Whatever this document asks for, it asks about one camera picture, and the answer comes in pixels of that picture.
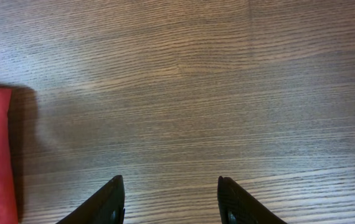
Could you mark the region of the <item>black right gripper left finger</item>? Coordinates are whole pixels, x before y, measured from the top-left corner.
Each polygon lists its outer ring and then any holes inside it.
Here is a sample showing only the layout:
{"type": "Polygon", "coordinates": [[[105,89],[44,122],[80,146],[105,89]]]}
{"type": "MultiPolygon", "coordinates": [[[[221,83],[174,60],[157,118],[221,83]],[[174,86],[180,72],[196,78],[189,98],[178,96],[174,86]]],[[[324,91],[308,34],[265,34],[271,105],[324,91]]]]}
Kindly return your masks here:
{"type": "Polygon", "coordinates": [[[116,175],[57,224],[123,224],[125,188],[116,175]]]}

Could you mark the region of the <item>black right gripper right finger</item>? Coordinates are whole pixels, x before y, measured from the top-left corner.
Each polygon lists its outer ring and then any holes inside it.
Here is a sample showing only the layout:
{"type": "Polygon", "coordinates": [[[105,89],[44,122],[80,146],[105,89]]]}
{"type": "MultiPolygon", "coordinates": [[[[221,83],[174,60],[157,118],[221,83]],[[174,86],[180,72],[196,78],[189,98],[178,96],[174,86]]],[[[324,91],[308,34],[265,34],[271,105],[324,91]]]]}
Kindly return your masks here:
{"type": "Polygon", "coordinates": [[[218,178],[217,200],[222,224],[286,224],[230,177],[218,178]]]}

